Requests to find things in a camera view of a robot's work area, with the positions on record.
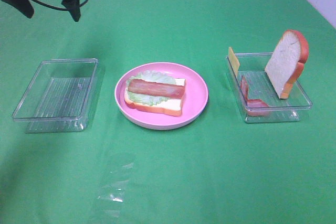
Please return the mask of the green tablecloth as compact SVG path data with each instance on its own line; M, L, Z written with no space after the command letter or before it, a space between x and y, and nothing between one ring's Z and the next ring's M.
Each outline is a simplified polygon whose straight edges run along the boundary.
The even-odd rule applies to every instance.
M111 155L134 155L116 223L335 223L335 29L306 0L89 0L75 23L1 3L1 223L88 223ZM247 124L227 48L274 49L288 28L309 42L300 82L313 102L290 123ZM27 134L12 113L39 63L97 58L97 109L82 132ZM147 62L186 65L209 101L191 124L139 127L114 87Z

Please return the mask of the yellow cheese slice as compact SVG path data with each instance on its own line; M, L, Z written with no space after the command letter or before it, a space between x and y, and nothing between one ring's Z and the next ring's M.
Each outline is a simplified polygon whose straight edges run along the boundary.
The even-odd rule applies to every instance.
M229 63L231 65L234 76L238 80L239 79L238 78L238 71L239 71L239 67L240 67L240 62L239 62L237 56L235 55L232 47L228 47L228 60L229 60Z

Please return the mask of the left clear plastic tray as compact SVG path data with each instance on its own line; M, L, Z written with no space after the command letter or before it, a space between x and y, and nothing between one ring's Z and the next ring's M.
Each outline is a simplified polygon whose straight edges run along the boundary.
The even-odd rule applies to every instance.
M42 61L12 119L27 133L83 131L98 92L98 59Z

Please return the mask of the white bread slice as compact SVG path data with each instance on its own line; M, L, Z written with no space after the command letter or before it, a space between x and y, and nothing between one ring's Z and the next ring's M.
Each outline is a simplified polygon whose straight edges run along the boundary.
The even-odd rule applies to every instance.
M131 109L137 109L143 112L166 114L166 115L171 115L171 116L181 116L183 102L184 102L184 98L186 95L186 80L183 78L177 78L175 80L177 82L176 85L185 87L185 93L181 99L169 98L168 101L159 103L158 105L153 105L153 106L141 105L140 103L131 102L126 97L125 89L124 89L124 101L126 105Z
M289 97L293 84L304 70L308 55L309 44L304 35L297 30L286 30L265 66L278 98Z

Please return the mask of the bacon strip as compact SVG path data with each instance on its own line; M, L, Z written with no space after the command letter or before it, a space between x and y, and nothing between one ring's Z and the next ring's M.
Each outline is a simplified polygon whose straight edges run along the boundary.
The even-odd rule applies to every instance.
M269 111L260 110L260 108L268 108L268 104L264 102L261 99L248 99L248 91L249 91L249 84L245 78L245 76L242 76L242 79L240 81L240 89L242 91L244 101L247 103L247 106L250 108L255 108L259 110L252 110L247 111L247 114L249 116L267 116L269 114Z
M181 99L185 93L185 87L175 84L149 82L142 79L132 79L128 90L137 94L161 96L173 99Z

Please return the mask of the pink round plate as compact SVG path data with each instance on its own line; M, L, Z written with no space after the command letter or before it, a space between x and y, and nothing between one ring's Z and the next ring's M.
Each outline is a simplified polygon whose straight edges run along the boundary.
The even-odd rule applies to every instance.
M186 79L186 96L181 116L142 112L126 105L123 97L126 81L146 70L165 72L169 76ZM131 122L147 129L172 130L193 122L202 113L208 102L208 87L203 78L189 67L172 62L153 62L126 72L115 86L114 97L120 111Z

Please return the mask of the right clear plastic tray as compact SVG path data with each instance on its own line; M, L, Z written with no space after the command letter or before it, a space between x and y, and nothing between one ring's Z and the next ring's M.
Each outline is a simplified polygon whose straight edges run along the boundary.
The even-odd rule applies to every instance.
M278 98L264 68L271 58L270 52L237 53L240 63L238 72L226 57L227 76L243 121L246 123L292 122L307 117L312 101L298 81L287 99ZM248 84L248 99L262 101L250 106L244 98L240 82L244 77Z

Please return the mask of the green lettuce leaf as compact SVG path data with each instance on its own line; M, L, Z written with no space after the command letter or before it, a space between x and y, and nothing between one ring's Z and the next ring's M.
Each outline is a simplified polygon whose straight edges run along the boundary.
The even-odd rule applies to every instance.
M166 84L177 84L176 80L166 73L162 73L155 70L146 70L144 72L139 72L135 76L131 76L126 81L125 95L126 97L134 103L140 103L141 105L158 105L159 103L166 102L169 100L168 97L163 96L153 96L148 94L134 93L128 90L128 86L133 79L141 79L147 82L158 82Z

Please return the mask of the clear plastic tray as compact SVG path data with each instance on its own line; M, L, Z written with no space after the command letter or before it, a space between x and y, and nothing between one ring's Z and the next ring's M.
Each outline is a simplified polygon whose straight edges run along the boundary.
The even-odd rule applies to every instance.
M312 101L298 81L287 99L278 98L264 68L271 58L270 52L237 53L240 63L238 72L226 57L227 76L243 121L246 123L292 122L307 117ZM248 84L248 99L262 101L250 106L244 98L240 82L244 77Z
M12 119L27 133L83 131L98 92L98 59L42 61Z

